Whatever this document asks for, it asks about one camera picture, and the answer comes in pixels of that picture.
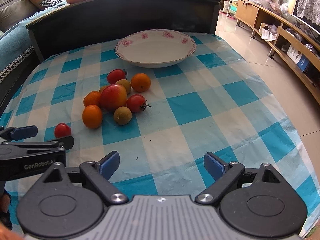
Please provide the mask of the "white lace cloth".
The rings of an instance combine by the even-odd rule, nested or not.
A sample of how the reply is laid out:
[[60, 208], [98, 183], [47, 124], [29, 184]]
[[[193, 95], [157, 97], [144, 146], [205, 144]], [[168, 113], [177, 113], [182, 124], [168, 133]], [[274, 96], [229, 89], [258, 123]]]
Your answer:
[[297, 17], [319, 25], [319, 0], [298, 0]]

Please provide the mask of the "brown longan middle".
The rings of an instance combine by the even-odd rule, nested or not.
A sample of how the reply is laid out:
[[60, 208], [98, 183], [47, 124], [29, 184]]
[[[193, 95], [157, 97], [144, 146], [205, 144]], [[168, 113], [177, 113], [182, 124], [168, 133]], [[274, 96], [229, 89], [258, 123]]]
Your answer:
[[116, 85], [121, 85], [126, 89], [126, 93], [129, 94], [131, 92], [131, 83], [127, 79], [121, 79], [116, 82]]

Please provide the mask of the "light wooden tv cabinet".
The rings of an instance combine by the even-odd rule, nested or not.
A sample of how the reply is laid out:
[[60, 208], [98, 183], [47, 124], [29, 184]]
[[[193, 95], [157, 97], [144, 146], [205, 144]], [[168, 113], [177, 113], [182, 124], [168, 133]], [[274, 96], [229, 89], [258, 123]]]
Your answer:
[[[252, 38], [257, 34], [262, 35], [260, 28], [266, 24], [277, 27], [275, 40], [266, 42], [271, 47], [268, 57], [279, 55], [319, 102], [319, 44], [285, 18], [250, 1], [239, 0], [235, 16], [237, 25], [244, 23], [252, 29]], [[308, 65], [299, 67], [288, 52], [281, 49], [285, 45], [293, 46], [300, 59], [308, 60]]]

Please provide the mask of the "brown longan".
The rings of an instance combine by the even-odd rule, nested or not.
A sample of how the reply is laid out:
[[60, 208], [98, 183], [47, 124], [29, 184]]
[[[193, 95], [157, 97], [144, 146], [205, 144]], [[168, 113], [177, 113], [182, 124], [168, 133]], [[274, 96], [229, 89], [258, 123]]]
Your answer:
[[127, 79], [121, 79], [116, 82], [116, 85], [121, 85], [126, 89], [126, 93], [129, 94], [131, 92], [131, 83]]
[[126, 125], [131, 121], [132, 113], [127, 107], [122, 106], [116, 109], [113, 119], [118, 125]]

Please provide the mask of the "orange tangerine front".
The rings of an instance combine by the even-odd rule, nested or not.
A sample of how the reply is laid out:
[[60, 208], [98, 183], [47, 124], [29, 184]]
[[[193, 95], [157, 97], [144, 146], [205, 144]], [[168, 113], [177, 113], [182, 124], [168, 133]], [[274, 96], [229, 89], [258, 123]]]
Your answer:
[[100, 107], [89, 105], [82, 112], [82, 121], [87, 128], [96, 129], [103, 121], [103, 112]]

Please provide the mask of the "blue white box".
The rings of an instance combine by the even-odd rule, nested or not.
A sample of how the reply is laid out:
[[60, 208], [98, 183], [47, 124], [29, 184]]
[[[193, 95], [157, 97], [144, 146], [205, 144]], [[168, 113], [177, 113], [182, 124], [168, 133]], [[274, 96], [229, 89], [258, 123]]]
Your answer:
[[310, 65], [310, 61], [304, 54], [302, 54], [300, 50], [296, 49], [291, 44], [286, 54], [303, 73], [307, 71], [307, 68]]

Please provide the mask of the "brown longan front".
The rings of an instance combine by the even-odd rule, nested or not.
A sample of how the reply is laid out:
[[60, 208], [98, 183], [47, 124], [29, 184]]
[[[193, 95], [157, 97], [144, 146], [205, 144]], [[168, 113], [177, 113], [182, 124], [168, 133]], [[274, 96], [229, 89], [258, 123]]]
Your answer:
[[113, 119], [118, 125], [126, 125], [131, 121], [132, 113], [127, 107], [122, 106], [116, 109]]

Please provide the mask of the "grey sofa with cushions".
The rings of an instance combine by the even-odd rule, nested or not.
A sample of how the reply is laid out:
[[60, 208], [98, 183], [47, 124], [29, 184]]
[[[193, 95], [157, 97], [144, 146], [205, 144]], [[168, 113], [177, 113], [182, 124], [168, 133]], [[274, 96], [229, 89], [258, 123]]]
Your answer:
[[1, 113], [40, 63], [26, 25], [47, 10], [29, 0], [1, 0]]

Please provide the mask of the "orange tangerine left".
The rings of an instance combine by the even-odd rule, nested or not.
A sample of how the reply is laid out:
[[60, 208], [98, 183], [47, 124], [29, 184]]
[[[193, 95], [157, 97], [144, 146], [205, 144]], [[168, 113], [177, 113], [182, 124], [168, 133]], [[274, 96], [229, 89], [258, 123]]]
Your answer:
[[100, 98], [101, 93], [99, 91], [92, 91], [84, 97], [83, 104], [85, 107], [89, 105], [100, 106]]

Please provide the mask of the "red tomato with stem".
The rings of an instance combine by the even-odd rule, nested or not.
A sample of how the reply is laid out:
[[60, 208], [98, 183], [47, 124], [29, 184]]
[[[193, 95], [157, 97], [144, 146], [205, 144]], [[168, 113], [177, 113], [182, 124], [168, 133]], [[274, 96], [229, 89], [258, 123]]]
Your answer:
[[126, 106], [133, 113], [139, 113], [144, 111], [147, 107], [150, 107], [144, 96], [140, 94], [134, 94], [130, 96], [127, 99]]

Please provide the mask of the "oblong red tomato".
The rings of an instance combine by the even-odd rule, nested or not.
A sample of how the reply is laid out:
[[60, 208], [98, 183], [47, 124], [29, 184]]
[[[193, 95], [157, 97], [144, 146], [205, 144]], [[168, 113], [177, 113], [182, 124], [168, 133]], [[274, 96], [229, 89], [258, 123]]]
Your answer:
[[127, 72], [123, 69], [114, 69], [107, 75], [107, 81], [109, 84], [115, 84], [119, 80], [126, 79]]

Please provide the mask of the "large red yellow mango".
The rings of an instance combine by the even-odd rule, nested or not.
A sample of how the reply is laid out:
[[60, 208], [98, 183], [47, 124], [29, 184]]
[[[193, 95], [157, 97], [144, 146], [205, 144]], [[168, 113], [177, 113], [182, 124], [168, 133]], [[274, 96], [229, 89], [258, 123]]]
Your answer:
[[109, 85], [100, 97], [100, 105], [109, 112], [114, 112], [119, 107], [126, 106], [127, 92], [122, 85]]

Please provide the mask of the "white floral porcelain plate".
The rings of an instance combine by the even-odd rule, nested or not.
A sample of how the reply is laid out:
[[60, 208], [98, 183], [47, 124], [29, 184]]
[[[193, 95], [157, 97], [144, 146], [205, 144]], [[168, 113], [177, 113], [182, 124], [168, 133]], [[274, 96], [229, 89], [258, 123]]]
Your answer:
[[167, 29], [151, 29], [120, 40], [116, 55], [137, 67], [163, 68], [178, 64], [195, 53], [196, 43], [189, 35]]

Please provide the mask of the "small red cherry tomato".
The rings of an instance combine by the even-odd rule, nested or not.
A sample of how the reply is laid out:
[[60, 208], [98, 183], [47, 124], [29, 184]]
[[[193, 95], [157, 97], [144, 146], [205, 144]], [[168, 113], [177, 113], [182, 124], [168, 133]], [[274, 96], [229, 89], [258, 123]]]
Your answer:
[[65, 123], [57, 124], [54, 129], [54, 135], [56, 138], [70, 136], [71, 133], [71, 128]]

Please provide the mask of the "orange tangerine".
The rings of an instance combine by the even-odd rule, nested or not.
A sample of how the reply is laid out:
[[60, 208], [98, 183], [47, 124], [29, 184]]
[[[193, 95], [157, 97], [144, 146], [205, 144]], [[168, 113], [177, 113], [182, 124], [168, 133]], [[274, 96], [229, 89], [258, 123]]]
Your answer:
[[87, 128], [96, 129], [103, 121], [103, 112], [100, 107], [89, 105], [82, 112], [82, 121]]
[[84, 97], [83, 104], [85, 107], [89, 105], [100, 106], [100, 98], [101, 93], [99, 91], [92, 91]]
[[151, 79], [144, 73], [138, 73], [131, 79], [131, 87], [135, 92], [145, 92], [151, 86]]

